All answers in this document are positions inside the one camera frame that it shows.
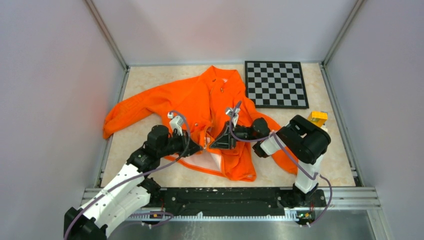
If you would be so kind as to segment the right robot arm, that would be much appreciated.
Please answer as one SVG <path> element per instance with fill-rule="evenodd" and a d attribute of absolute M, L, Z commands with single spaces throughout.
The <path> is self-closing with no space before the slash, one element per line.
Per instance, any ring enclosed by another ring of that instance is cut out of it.
<path fill-rule="evenodd" d="M 255 119 L 249 127 L 232 120 L 225 123 L 210 147 L 232 150 L 237 142 L 253 143 L 253 151 L 260 158 L 283 152 L 298 171 L 292 189 L 281 196 L 280 204 L 286 208 L 311 206 L 321 161 L 331 143 L 327 132 L 300 115 L 276 132 L 269 129 L 263 117 Z"/>

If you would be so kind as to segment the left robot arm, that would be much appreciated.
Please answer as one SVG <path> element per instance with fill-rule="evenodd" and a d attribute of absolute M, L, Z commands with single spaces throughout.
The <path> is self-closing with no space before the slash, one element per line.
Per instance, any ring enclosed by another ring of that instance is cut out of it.
<path fill-rule="evenodd" d="M 170 131 L 155 125 L 143 145 L 134 151 L 118 174 L 92 199 L 64 216 L 65 240 L 106 240 L 138 209 L 160 202 L 160 185 L 148 176 L 162 170 L 162 158 L 189 157 L 203 150 L 186 130 Z"/>

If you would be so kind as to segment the orange zip jacket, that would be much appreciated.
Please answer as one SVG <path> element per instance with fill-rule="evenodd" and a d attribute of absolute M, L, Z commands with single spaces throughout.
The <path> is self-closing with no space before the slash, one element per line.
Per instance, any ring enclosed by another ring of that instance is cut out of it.
<path fill-rule="evenodd" d="M 168 126 L 168 112 L 176 110 L 185 116 L 191 138 L 209 154 L 206 160 L 182 159 L 185 167 L 231 181 L 253 182 L 257 174 L 249 143 L 238 142 L 234 149 L 209 146 L 230 119 L 226 109 L 237 103 L 241 104 L 238 124 L 250 126 L 254 120 L 263 118 L 270 130 L 280 129 L 274 119 L 256 109 L 245 90 L 237 70 L 211 66 L 198 76 L 162 84 L 119 102 L 104 120 L 103 137 L 107 139 L 151 114 L 159 115 Z"/>

